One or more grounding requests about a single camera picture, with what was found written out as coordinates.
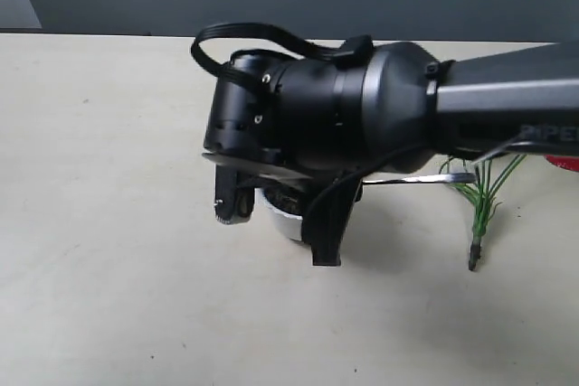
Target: table surface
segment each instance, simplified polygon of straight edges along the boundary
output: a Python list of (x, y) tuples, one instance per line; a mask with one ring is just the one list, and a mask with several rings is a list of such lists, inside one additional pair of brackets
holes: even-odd
[(0, 35), (0, 384), (579, 382), (576, 174), (527, 159), (478, 273), (439, 185), (368, 189), (343, 266), (313, 268), (262, 206), (215, 220), (190, 42)]

